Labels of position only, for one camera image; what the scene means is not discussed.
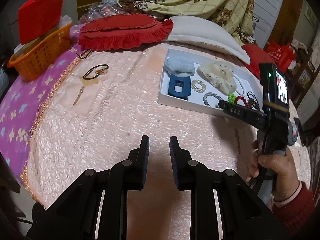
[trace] white pillow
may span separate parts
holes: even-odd
[[[235,39],[219,25],[195,16],[173,16],[173,29],[166,41],[178,41],[231,54],[250,65],[250,58]]]

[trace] blue plastic clip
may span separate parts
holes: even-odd
[[[182,91],[175,91],[175,87],[181,87]],[[173,74],[170,75],[168,95],[176,98],[188,100],[188,96],[191,95],[191,79],[190,77],[180,78]]]

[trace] human hand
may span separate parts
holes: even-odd
[[[258,148],[258,142],[252,143],[253,149]],[[251,157],[251,167],[246,179],[248,182],[252,177],[256,178],[259,175],[259,166],[267,169],[272,169],[278,174],[276,187],[272,191],[275,201],[284,201],[291,197],[299,186],[294,160],[289,148],[285,151],[285,156],[279,154],[260,155],[256,150]]]

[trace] device screen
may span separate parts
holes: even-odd
[[[287,83],[283,76],[276,71],[277,75],[277,85],[278,85],[278,98],[286,105],[288,104],[288,92]]]

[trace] white cardboard box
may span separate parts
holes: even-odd
[[[228,96],[220,92],[217,88],[213,87],[206,79],[201,77],[201,73],[198,71],[199,65],[203,63],[209,63],[209,62],[215,62],[215,60],[210,59],[208,57],[204,57],[201,55],[176,50],[176,49],[168,49],[165,61],[167,61],[167,58],[169,57],[177,57],[177,56],[183,56],[190,58],[194,62],[194,66],[196,68],[196,73],[194,76],[191,76],[191,82],[194,79],[201,80],[206,85],[206,91],[204,93],[198,93],[194,91],[191,88],[191,95],[188,96],[188,100],[172,97],[168,95],[168,89],[169,89],[169,82],[170,82],[170,75],[164,70],[164,67],[162,68],[162,74],[161,74],[161,80],[160,80],[160,86],[159,86],[159,95],[158,95],[158,104],[166,105],[166,106],[173,106],[181,109],[196,111],[200,113],[205,114],[213,114],[217,116],[224,116],[224,117],[230,117],[226,115],[221,108],[218,107],[218,99],[215,97],[207,97],[207,101],[210,104],[210,106],[206,106],[203,102],[203,96],[208,92],[213,92],[218,94],[223,100],[228,101]],[[252,91],[260,105],[262,106],[262,100],[263,96],[261,93],[261,90],[259,86],[257,85],[254,77],[247,73],[242,71],[241,69],[235,67],[234,72],[241,80],[243,85],[245,86],[246,93],[249,91]],[[238,82],[237,79],[235,79],[236,84],[238,86],[238,90],[241,91],[242,88]]]

